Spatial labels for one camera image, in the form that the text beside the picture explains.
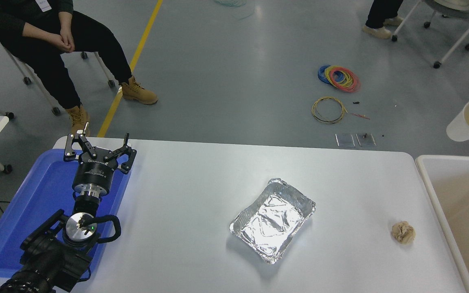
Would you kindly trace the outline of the seated person's right hand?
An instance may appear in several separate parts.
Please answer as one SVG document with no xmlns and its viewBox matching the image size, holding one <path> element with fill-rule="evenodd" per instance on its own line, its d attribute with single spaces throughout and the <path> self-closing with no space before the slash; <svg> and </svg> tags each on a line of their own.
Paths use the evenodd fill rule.
<svg viewBox="0 0 469 293">
<path fill-rule="evenodd" d="M 52 46 L 57 48 L 58 50 L 62 52 L 71 52 L 71 46 L 67 42 L 63 40 L 63 37 L 61 35 L 56 35 L 53 33 L 49 33 L 47 36 L 47 41 L 50 43 Z"/>
</svg>

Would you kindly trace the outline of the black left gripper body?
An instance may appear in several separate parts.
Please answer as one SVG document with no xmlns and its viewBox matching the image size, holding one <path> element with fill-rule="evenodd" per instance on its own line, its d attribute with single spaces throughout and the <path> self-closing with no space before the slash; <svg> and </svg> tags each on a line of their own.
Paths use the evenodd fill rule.
<svg viewBox="0 0 469 293">
<path fill-rule="evenodd" d="M 96 187 L 100 195 L 107 195 L 112 186 L 112 178 L 117 169 L 117 162 L 89 160 L 80 162 L 73 180 L 72 189 L 82 193 L 86 186 Z"/>
</svg>

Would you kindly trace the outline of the seated person's left hand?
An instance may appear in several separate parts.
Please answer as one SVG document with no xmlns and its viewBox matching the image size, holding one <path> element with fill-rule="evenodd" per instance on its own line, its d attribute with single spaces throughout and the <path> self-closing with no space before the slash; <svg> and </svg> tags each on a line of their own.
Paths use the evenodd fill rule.
<svg viewBox="0 0 469 293">
<path fill-rule="evenodd" d="M 75 42 L 73 40 L 71 28 L 61 28 L 60 36 L 63 43 L 60 50 L 63 52 L 74 52 Z"/>
</svg>

